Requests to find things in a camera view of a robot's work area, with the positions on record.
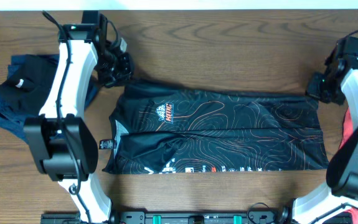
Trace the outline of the black orange-patterned jersey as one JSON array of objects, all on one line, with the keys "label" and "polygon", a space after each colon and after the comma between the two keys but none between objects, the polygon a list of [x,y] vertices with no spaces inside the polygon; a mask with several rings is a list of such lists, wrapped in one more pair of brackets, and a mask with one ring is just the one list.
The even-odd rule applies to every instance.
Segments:
[{"label": "black orange-patterned jersey", "polygon": [[329,161],[318,102],[138,80],[110,115],[110,174],[320,170]]}]

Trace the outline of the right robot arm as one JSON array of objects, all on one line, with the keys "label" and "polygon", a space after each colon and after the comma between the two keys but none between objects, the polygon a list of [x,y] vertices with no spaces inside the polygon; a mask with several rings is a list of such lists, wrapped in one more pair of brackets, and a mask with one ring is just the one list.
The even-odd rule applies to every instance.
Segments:
[{"label": "right robot arm", "polygon": [[353,132],[329,162],[325,182],[293,200],[285,223],[324,223],[358,209],[358,57],[344,55],[333,73],[337,89],[347,100]]}]

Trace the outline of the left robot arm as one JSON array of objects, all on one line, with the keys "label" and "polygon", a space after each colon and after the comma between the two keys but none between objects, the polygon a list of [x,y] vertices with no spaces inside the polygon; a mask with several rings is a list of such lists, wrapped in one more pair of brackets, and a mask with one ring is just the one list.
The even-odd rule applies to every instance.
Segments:
[{"label": "left robot arm", "polygon": [[59,63],[48,97],[24,132],[38,171],[71,196],[78,214],[43,215],[44,222],[113,223],[112,201],[96,173],[98,146],[84,119],[90,77],[96,72],[107,88],[120,86],[133,74],[126,42],[106,38],[105,22],[59,26]]}]

